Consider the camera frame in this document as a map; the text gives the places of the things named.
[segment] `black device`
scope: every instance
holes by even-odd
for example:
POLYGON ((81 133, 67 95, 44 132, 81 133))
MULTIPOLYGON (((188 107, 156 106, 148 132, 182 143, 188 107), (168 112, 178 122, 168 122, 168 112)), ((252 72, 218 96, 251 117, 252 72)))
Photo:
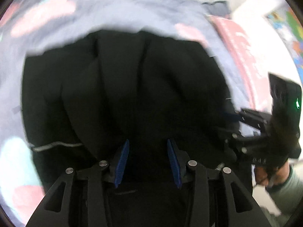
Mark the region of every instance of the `black device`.
POLYGON ((235 119, 260 131, 259 135, 243 137, 219 129, 225 152, 235 161, 249 161, 256 166, 280 168, 288 158, 297 159, 301 153, 300 115, 302 92, 297 83, 269 74, 272 114, 242 108, 235 119))

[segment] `sleeve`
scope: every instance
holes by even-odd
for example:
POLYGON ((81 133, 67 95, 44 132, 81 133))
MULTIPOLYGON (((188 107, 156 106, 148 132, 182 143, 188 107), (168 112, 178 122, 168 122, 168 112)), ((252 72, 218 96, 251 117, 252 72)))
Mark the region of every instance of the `sleeve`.
POLYGON ((272 227, 282 227, 295 211, 303 196, 303 182, 290 166, 288 179, 281 185, 267 189, 269 195, 280 209, 281 215, 275 216, 262 208, 272 227))

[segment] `black fabric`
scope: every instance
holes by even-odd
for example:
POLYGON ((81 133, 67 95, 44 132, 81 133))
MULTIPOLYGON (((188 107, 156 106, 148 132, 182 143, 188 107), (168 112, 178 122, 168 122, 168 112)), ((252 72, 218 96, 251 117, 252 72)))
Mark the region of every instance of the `black fabric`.
POLYGON ((124 183, 108 189, 109 226, 184 226, 191 184, 124 183))
POLYGON ((124 182, 173 182, 168 138, 205 167, 229 165, 214 132, 238 131, 222 116, 234 111, 228 97, 222 72, 197 42, 101 30, 26 59, 22 112, 33 145, 84 144, 81 158, 61 146, 34 155, 46 191, 67 165, 107 159, 126 139, 124 182))

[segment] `metal screw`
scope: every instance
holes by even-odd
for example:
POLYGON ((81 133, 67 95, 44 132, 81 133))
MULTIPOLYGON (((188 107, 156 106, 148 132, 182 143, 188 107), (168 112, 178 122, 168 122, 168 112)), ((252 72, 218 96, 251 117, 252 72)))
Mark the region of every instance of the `metal screw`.
POLYGON ((229 174, 229 173, 231 173, 231 169, 229 167, 224 167, 223 172, 226 174, 229 174))
POLYGON ((243 148, 241 148, 241 151, 242 151, 243 154, 246 154, 247 153, 247 148, 243 147, 243 148))
POLYGON ((107 166, 107 161, 106 160, 101 160, 100 162, 99 162, 99 166, 107 166))
POLYGON ((65 170, 65 172, 66 172, 66 174, 71 174, 71 173, 74 172, 74 169, 71 168, 71 167, 69 167, 69 168, 67 168, 67 169, 65 170))
POLYGON ((190 166, 196 166, 198 163, 197 163, 195 160, 190 160, 190 161, 188 162, 188 164, 189 164, 190 166))

